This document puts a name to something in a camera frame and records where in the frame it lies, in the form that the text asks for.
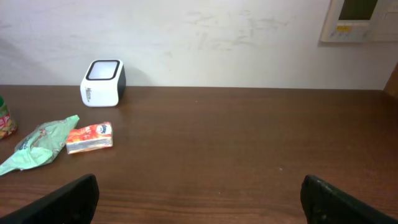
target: yellow sticker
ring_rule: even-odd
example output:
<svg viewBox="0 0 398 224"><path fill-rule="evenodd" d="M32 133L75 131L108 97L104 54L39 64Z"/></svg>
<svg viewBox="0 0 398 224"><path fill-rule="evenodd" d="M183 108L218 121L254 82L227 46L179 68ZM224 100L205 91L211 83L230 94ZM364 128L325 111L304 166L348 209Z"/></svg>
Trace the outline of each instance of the yellow sticker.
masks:
<svg viewBox="0 0 398 224"><path fill-rule="evenodd" d="M349 32L351 30L350 26L338 26L336 28L337 31L341 31L341 32Z"/></svg>

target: white device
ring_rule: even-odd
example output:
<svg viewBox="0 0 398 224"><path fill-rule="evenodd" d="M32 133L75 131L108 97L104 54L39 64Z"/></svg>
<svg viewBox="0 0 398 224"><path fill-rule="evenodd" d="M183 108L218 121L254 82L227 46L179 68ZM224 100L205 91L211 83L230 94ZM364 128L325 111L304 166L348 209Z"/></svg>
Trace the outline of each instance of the white device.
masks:
<svg viewBox="0 0 398 224"><path fill-rule="evenodd" d="M331 0L321 41L398 41L398 0Z"/></svg>
<svg viewBox="0 0 398 224"><path fill-rule="evenodd" d="M126 88L126 75L120 60L95 60L80 84L86 106L116 106Z"/></svg>

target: snack package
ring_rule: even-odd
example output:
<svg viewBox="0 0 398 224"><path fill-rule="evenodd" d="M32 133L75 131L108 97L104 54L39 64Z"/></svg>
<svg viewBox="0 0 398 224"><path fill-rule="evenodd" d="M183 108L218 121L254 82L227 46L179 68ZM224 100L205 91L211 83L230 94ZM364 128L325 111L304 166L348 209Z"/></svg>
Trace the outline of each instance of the snack package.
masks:
<svg viewBox="0 0 398 224"><path fill-rule="evenodd" d="M111 147L113 146L112 133L110 122L73 129L67 138L68 154Z"/></svg>
<svg viewBox="0 0 398 224"><path fill-rule="evenodd" d="M11 119L10 111L0 96L0 139L17 131L17 123Z"/></svg>
<svg viewBox="0 0 398 224"><path fill-rule="evenodd" d="M0 165L0 175L14 169L31 169L51 163L65 146L67 136L76 127L79 116L44 123L20 141L13 155Z"/></svg>

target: logo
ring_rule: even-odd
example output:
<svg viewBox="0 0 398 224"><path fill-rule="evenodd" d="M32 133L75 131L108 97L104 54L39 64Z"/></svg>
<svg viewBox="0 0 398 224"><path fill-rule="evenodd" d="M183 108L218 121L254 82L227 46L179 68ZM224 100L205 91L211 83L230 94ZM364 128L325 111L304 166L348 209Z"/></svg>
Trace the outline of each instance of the logo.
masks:
<svg viewBox="0 0 398 224"><path fill-rule="evenodd" d="M87 102L90 102L91 100L91 88L86 87L86 96L87 96Z"/></svg>

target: table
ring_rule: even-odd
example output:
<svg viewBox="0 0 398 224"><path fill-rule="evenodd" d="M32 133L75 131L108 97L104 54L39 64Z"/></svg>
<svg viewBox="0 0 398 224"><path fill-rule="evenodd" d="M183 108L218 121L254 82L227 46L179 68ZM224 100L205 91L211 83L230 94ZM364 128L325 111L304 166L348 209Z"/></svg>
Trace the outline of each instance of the table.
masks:
<svg viewBox="0 0 398 224"><path fill-rule="evenodd" d="M315 174L398 218L398 109L381 91L128 87L113 108L78 86L0 86L19 123L0 162L37 125L110 121L114 147L0 177L0 216L93 173L93 223L306 223Z"/></svg>

